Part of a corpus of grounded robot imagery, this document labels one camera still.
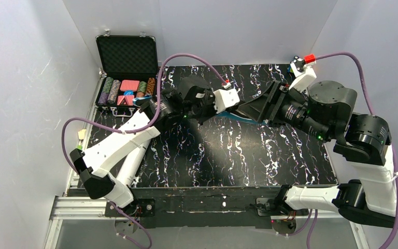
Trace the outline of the white shuttlecock tube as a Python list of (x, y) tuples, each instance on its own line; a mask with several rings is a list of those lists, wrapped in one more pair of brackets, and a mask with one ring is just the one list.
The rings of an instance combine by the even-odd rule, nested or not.
[(135, 148), (125, 158), (116, 179), (124, 185), (131, 187), (133, 179), (138, 171), (141, 161), (144, 158), (146, 150), (149, 146), (150, 140), (147, 140), (141, 147)]

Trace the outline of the blue racket bag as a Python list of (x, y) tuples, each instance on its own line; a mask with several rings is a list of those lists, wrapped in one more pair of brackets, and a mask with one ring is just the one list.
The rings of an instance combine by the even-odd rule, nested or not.
[[(133, 104), (137, 107), (141, 107), (148, 100), (152, 100), (152, 96), (136, 97), (133, 99)], [(231, 112), (227, 112), (227, 111), (223, 111), (219, 114), (216, 114), (215, 117), (228, 118), (228, 119), (233, 119), (233, 120), (250, 123), (250, 124), (255, 124), (255, 125), (258, 124), (255, 120), (249, 119), (249, 118), (243, 116), (242, 114), (236, 114), (236, 113), (231, 113)]]

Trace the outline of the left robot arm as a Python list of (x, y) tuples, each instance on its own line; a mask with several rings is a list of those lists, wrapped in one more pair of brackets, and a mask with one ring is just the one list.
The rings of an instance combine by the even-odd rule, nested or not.
[(101, 142), (85, 150), (73, 149), (70, 163), (88, 196), (107, 199), (120, 208), (131, 204), (134, 195), (127, 180), (135, 175), (137, 167), (128, 166), (128, 176), (117, 177), (110, 172), (115, 164), (184, 118), (205, 121), (222, 112), (219, 96), (219, 91), (204, 79), (189, 76), (178, 87), (145, 99), (125, 124)]

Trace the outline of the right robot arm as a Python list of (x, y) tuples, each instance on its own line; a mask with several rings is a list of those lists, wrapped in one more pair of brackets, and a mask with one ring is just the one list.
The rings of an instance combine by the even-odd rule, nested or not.
[(355, 90), (336, 81), (315, 83), (306, 93), (275, 82), (238, 106), (258, 123), (289, 125), (323, 143), (334, 141), (334, 152), (358, 173), (357, 179), (334, 187), (284, 185), (276, 197), (258, 205), (259, 210), (325, 210), (361, 225), (398, 228), (390, 129), (381, 117), (355, 113), (356, 99)]

